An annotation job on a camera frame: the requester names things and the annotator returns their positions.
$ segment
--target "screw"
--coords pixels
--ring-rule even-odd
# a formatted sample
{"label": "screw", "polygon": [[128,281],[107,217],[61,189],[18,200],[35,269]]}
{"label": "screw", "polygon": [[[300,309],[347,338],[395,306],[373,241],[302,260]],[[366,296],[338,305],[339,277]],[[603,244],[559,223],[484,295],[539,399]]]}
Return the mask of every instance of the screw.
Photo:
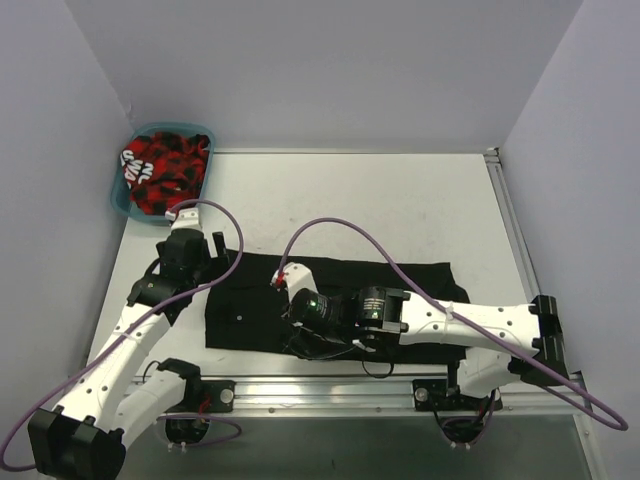
{"label": "screw", "polygon": [[220,401],[222,403],[231,403],[232,400],[233,400],[233,391],[229,390],[228,388],[225,388],[220,392]]}
{"label": "screw", "polygon": [[416,391],[413,392],[413,396],[416,397],[416,400],[419,402],[426,402],[429,397],[429,392],[427,392],[426,388],[420,387],[416,388]]}

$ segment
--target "plaid shirt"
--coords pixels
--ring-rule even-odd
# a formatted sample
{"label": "plaid shirt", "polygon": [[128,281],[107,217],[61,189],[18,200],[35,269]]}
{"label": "plaid shirt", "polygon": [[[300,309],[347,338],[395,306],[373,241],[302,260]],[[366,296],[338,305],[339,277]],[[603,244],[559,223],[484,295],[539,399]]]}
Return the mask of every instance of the plaid shirt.
{"label": "plaid shirt", "polygon": [[158,132],[136,137],[120,156],[131,201],[147,215],[164,215],[176,203],[198,198],[209,146],[206,135],[186,138]]}

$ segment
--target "folded black fabric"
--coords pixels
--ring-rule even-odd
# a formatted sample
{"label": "folded black fabric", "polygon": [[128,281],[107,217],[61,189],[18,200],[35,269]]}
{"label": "folded black fabric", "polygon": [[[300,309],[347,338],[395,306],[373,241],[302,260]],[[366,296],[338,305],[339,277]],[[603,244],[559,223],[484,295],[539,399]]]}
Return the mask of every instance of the folded black fabric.
{"label": "folded black fabric", "polygon": [[[231,261],[236,252],[229,251]],[[343,261],[317,257],[290,257],[313,272],[318,291],[323,295],[352,293],[367,286],[410,290],[386,263]],[[278,268],[280,256],[245,253],[237,270],[222,284],[211,289],[205,310],[206,346],[230,350],[291,353],[292,328],[282,319],[287,305],[286,291],[269,285]],[[448,263],[433,265],[401,264],[400,268],[429,295],[439,300],[469,302],[466,291],[456,285]],[[336,351],[311,335],[295,338],[296,351],[316,357]],[[367,361],[396,364],[448,364],[464,358],[464,347],[422,344],[397,346],[385,355],[367,354]],[[341,360],[361,360],[362,352],[353,351]]]}

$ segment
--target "white tabletop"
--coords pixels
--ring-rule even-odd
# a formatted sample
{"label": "white tabletop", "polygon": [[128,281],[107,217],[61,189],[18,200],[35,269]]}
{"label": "white tabletop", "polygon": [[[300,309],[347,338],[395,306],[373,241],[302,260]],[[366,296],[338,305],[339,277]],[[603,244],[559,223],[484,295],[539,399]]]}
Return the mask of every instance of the white tabletop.
{"label": "white tabletop", "polygon": [[[206,198],[236,216],[249,252],[281,254],[303,223],[342,217],[368,230],[398,262],[451,262],[456,283],[473,303],[528,300],[482,155],[245,153],[218,154],[213,162]],[[227,246],[237,248],[234,229],[222,214],[202,206],[201,215],[207,235],[223,231]],[[155,244],[168,233],[168,227],[127,222],[90,358],[113,330],[131,286],[157,256]],[[313,227],[292,253],[382,261],[366,240],[338,225]],[[362,374],[359,362],[207,349],[206,300],[206,293],[195,296],[147,361],[180,358],[200,365],[205,376]],[[432,369],[396,367],[397,374],[427,371]]]}

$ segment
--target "blue basket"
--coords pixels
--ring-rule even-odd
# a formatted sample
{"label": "blue basket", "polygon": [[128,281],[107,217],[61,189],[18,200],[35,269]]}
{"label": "blue basket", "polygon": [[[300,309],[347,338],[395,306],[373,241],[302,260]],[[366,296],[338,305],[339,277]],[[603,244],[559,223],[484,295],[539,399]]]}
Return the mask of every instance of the blue basket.
{"label": "blue basket", "polygon": [[[213,133],[211,133],[211,131],[205,127],[194,125],[191,123],[159,122],[150,123],[148,125],[145,125],[144,127],[139,128],[135,131],[135,133],[131,137],[131,140],[143,135],[152,136],[157,132],[177,133],[178,135],[182,135],[184,137],[192,137],[198,134],[206,135],[209,137],[211,144],[209,146],[207,170],[205,171],[204,181],[202,182],[202,189],[200,190],[200,198],[202,198],[205,187],[207,185],[207,180],[209,178],[209,172],[211,172],[211,157],[213,156],[213,149],[215,147],[215,137],[213,136]],[[127,181],[124,178],[122,169],[118,167],[116,176],[113,180],[113,187],[111,188],[111,206],[115,209],[115,211],[140,222],[151,223],[154,225],[169,224],[168,220],[164,218],[163,215],[147,215],[146,213],[144,213],[138,208],[135,202],[132,202],[129,199],[129,194],[130,190],[129,186],[127,185]]]}

